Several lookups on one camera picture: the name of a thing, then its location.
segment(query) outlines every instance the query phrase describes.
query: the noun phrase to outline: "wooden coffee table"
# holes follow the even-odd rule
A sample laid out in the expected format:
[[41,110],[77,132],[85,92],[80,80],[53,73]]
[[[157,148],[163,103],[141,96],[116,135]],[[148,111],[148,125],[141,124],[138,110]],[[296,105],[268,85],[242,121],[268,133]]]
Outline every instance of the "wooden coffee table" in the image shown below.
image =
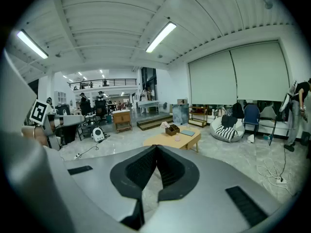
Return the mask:
[[189,136],[177,133],[179,135],[180,141],[175,141],[176,135],[170,136],[163,132],[161,134],[155,135],[145,140],[144,146],[164,145],[177,149],[189,150],[194,144],[196,144],[196,151],[199,152],[198,141],[201,139],[201,132],[194,127],[190,128],[187,128],[186,126],[178,126],[178,127],[180,129],[180,132],[182,132],[183,130],[189,130],[195,132],[195,134],[193,136]]

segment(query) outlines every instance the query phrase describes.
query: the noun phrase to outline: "jeans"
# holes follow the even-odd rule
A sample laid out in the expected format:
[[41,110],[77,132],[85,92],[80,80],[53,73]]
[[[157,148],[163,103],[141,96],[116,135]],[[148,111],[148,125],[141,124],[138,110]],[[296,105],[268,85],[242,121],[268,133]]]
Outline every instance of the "jeans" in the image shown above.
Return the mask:
[[293,126],[292,130],[289,133],[286,145],[291,145],[294,143],[297,134],[298,134],[298,129],[300,125],[300,120],[301,120],[301,114],[299,111],[299,102],[296,100],[293,100],[292,102],[293,108],[292,108],[292,121],[293,121]]

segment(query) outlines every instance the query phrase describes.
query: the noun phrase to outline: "power strip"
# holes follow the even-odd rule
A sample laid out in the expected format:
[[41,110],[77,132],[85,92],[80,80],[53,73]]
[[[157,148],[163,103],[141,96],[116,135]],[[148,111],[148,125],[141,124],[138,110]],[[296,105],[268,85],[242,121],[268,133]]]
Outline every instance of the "power strip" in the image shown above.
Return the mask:
[[78,160],[79,159],[80,154],[78,153],[73,159],[74,160]]

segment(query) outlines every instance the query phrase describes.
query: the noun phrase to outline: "sneaker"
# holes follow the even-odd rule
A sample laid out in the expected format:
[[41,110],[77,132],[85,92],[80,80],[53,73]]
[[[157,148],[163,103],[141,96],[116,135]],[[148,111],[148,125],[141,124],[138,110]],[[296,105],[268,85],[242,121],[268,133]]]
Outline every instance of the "sneaker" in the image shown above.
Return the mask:
[[290,145],[284,145],[284,148],[286,148],[289,152],[294,152],[294,147],[290,146]]

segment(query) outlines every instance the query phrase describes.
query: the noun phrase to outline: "wooden platform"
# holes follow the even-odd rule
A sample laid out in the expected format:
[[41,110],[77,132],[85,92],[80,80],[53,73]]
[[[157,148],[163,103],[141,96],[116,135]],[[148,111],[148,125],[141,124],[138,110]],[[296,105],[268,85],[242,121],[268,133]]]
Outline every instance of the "wooden platform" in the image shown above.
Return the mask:
[[162,122],[168,122],[168,123],[173,122],[173,116],[165,115],[165,116],[159,116],[159,117],[152,118],[152,119],[138,121],[137,122],[137,126],[141,130],[144,131],[144,130],[149,130],[149,129],[153,129],[153,128],[159,127]]

